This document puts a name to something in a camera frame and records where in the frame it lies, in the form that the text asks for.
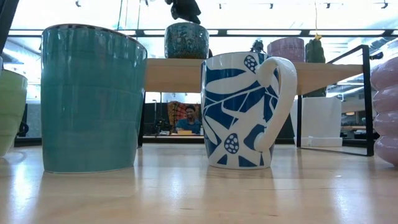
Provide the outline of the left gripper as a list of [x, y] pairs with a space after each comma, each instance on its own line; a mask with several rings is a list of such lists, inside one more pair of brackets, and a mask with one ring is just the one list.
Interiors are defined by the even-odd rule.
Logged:
[[201, 14], [201, 10], [198, 7], [196, 0], [165, 0], [167, 5], [171, 5], [171, 15], [174, 19], [184, 19], [187, 21], [201, 24], [198, 16]]

